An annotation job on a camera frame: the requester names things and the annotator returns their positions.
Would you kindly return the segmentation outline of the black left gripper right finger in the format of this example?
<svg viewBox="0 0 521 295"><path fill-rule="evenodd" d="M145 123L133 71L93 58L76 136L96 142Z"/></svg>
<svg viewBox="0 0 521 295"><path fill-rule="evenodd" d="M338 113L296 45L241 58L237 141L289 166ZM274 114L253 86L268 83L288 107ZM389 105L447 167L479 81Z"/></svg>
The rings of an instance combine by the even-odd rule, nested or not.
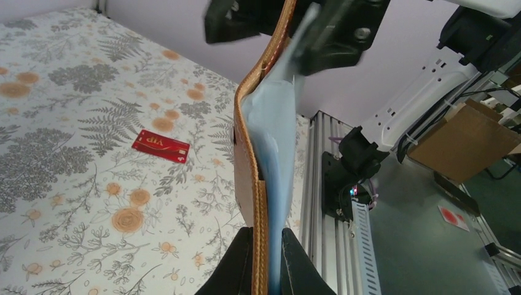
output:
<svg viewBox="0 0 521 295"><path fill-rule="evenodd" d="M281 293L336 295L322 279L290 228L282 230Z"/></svg>

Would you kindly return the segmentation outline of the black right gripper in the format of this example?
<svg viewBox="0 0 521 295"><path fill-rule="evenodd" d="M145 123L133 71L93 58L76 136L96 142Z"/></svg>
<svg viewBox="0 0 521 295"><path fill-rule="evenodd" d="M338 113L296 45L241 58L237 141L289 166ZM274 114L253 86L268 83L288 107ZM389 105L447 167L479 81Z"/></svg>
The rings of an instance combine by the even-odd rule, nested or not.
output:
<svg viewBox="0 0 521 295"><path fill-rule="evenodd" d="M389 1L210 1L203 23L208 44L260 34L275 43L297 39L297 64L304 76L355 66L369 49ZM304 35L297 27L316 11Z"/></svg>

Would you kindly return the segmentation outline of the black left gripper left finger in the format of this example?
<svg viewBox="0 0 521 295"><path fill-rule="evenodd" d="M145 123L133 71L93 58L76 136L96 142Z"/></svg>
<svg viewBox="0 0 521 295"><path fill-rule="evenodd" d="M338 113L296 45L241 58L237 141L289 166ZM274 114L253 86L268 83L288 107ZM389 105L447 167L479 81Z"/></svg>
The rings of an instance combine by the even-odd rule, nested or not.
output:
<svg viewBox="0 0 521 295"><path fill-rule="evenodd" d="M253 267L253 228L242 227L209 279L196 295L250 295Z"/></svg>

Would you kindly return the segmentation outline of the brown leather card holder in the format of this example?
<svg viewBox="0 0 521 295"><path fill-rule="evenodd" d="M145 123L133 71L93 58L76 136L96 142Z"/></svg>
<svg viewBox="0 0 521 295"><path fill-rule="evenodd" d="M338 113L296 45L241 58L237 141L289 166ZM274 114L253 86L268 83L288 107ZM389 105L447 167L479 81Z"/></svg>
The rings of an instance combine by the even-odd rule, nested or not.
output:
<svg viewBox="0 0 521 295"><path fill-rule="evenodd" d="M304 35L316 11L297 28ZM305 83L297 39L270 39L235 92L233 107L236 199L253 228L252 294L281 293L282 230L293 196L296 107Z"/></svg>

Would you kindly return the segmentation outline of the dark red credit card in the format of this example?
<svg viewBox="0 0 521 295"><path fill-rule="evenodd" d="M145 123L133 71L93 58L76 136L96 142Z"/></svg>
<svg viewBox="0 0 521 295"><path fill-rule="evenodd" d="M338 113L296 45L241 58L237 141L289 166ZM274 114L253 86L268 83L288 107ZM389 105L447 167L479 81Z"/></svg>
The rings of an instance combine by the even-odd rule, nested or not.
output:
<svg viewBox="0 0 521 295"><path fill-rule="evenodd" d="M141 130L131 145L133 149L175 163L186 163L190 144Z"/></svg>

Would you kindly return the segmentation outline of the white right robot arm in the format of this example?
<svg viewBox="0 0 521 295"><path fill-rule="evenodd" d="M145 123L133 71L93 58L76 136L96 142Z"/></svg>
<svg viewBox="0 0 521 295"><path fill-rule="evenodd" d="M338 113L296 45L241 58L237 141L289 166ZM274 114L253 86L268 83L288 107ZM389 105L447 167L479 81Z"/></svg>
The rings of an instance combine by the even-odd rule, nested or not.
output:
<svg viewBox="0 0 521 295"><path fill-rule="evenodd" d="M260 34L270 40L233 99L235 196L249 226L283 222L292 198L296 109L305 78L355 66L375 39L388 1L210 1L208 44ZM381 161L446 94L494 71L520 45L519 1L458 1L420 75L342 141L348 184Z"/></svg>

